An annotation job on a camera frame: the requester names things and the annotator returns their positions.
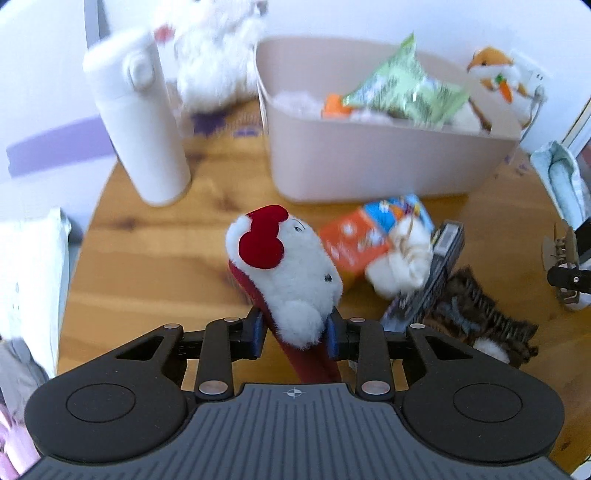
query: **metal rivet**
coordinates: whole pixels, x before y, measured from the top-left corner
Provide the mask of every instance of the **metal rivet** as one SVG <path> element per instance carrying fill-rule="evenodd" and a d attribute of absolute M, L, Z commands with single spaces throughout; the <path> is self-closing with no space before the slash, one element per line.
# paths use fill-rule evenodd
<path fill-rule="evenodd" d="M 228 384 L 221 380 L 207 380 L 199 385 L 199 391 L 206 395 L 220 395 L 228 389 Z"/>
<path fill-rule="evenodd" d="M 361 390 L 367 395 L 384 395 L 390 391 L 390 385 L 381 380 L 369 380 L 361 385 Z"/>

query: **white thermos bottle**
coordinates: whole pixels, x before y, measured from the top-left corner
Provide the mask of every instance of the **white thermos bottle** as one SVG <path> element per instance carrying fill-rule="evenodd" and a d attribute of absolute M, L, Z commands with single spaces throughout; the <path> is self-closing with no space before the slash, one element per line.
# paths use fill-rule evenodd
<path fill-rule="evenodd" d="M 153 206 L 173 203 L 191 174 L 151 32 L 128 30 L 97 43 L 86 53 L 83 70 L 139 195 Z"/>

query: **wall socket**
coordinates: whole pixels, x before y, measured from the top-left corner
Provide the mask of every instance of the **wall socket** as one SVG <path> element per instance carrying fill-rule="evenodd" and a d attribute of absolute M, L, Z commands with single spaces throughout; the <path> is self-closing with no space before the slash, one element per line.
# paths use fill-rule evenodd
<path fill-rule="evenodd" d="M 509 54 L 513 63 L 521 72 L 521 83 L 530 95 L 533 95 L 535 89 L 540 85 L 547 90 L 547 85 L 551 80 L 548 71 L 544 70 L 534 60 L 518 50 L 511 50 Z"/>

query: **wood grain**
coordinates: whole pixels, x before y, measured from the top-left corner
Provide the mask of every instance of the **wood grain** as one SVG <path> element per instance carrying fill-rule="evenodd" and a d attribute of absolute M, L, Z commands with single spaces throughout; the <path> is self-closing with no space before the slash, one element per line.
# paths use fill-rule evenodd
<path fill-rule="evenodd" d="M 256 112 L 256 105 L 247 109 Z M 224 248 L 225 231 L 241 213 L 281 203 L 318 228 L 357 205 L 294 205 L 282 199 L 269 175 L 265 137 L 223 133 L 192 138 L 185 146 L 193 183 L 175 205 L 145 205 L 121 165 L 113 171 L 73 280 L 60 372 L 164 323 L 196 330 L 214 319 L 245 315 L 249 305 L 228 276 Z M 473 267 L 500 308 L 541 325 L 534 342 L 540 354 L 523 370 L 556 389 L 564 402 L 566 423 L 552 458 L 572 471 L 591 450 L 591 312 L 563 310 L 545 281 L 541 241 L 558 218 L 541 183 L 527 165 L 503 165 L 470 196 L 425 205 L 436 224 L 464 222 L 459 265 Z M 343 317 L 379 318 L 386 306 L 359 281 L 343 297 L 340 311 Z M 237 362 L 234 372 L 237 384 L 297 382 L 271 337 L 261 360 Z M 189 380 L 186 386 L 192 388 Z"/>

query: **purple stripe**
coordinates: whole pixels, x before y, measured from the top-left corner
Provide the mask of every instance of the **purple stripe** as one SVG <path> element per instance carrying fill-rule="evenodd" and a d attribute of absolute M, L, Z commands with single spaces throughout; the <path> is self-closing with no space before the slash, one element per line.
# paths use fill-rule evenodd
<path fill-rule="evenodd" d="M 11 177 L 114 155 L 99 116 L 48 130 L 6 149 Z"/>

